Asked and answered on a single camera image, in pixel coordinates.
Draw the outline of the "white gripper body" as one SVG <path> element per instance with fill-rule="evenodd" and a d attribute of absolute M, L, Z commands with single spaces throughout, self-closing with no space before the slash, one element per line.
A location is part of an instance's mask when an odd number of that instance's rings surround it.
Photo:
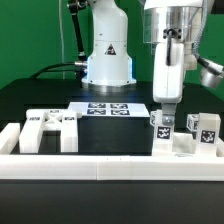
<path fill-rule="evenodd" d="M 187 70 L 195 70 L 197 62 L 191 43 L 171 44 L 171 65 L 166 64 L 167 44 L 156 46 L 153 75 L 153 99 L 157 103 L 177 104 L 181 101 Z"/>

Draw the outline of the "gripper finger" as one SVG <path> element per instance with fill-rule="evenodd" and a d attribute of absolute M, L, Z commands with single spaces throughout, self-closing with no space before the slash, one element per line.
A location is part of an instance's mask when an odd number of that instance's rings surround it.
<path fill-rule="evenodd" d="M 162 105 L 162 123 L 172 126 L 175 123 L 176 104 L 164 103 Z"/>

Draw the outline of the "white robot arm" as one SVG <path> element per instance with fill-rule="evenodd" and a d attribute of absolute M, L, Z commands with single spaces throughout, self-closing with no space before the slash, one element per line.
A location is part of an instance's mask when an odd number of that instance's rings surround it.
<path fill-rule="evenodd" d="M 224 66 L 199 53 L 215 0 L 137 0 L 136 16 L 122 11 L 114 0 L 87 0 L 87 4 L 92 11 L 93 49 L 82 79 L 85 86 L 107 90 L 135 84 L 127 42 L 133 41 L 142 52 L 138 43 L 142 41 L 154 53 L 152 97 L 162 107 L 162 123 L 170 126 L 187 71 L 201 66 L 206 86 L 215 86 L 224 77 Z"/>

